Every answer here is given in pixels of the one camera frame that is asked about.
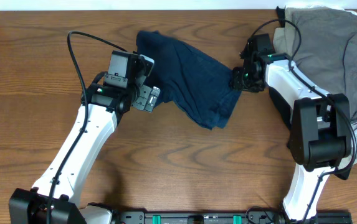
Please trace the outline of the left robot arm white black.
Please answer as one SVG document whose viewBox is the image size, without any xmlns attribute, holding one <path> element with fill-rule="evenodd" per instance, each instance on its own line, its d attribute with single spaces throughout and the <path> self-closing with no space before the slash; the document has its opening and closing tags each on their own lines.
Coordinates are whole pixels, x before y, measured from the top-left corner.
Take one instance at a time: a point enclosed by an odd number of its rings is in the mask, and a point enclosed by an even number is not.
<svg viewBox="0 0 357 224">
<path fill-rule="evenodd" d="M 160 89 L 99 73 L 84 91 L 75 123 L 47 170 L 30 190 L 9 199 L 11 223 L 114 223 L 112 209 L 99 203 L 79 208 L 84 183 L 106 140 L 130 108 L 152 112 Z"/>
</svg>

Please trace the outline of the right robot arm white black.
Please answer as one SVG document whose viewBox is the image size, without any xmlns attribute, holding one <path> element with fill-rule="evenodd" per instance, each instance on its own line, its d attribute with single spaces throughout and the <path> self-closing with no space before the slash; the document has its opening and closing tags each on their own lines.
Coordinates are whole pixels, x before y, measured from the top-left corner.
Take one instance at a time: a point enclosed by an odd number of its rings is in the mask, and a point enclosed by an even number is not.
<svg viewBox="0 0 357 224">
<path fill-rule="evenodd" d="M 352 223 L 349 212 L 319 212 L 318 199 L 329 176 L 346 180 L 355 163 L 356 140 L 350 104 L 343 94 L 316 86 L 287 54 L 263 49 L 242 52 L 232 73 L 235 90 L 270 97 L 290 130 L 288 148 L 296 163 L 281 211 L 247 211 L 249 223 Z"/>
</svg>

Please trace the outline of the navy blue shorts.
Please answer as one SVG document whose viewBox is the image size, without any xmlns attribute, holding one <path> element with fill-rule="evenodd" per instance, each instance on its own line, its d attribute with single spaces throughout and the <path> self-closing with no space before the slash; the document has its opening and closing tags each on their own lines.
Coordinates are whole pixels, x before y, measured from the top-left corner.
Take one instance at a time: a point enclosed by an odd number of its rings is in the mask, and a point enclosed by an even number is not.
<svg viewBox="0 0 357 224">
<path fill-rule="evenodd" d="M 157 31 L 139 31 L 136 46 L 155 61 L 145 84 L 161 90 L 156 105 L 172 101 L 201 127 L 225 128 L 241 94 L 230 88 L 230 68 Z"/>
</svg>

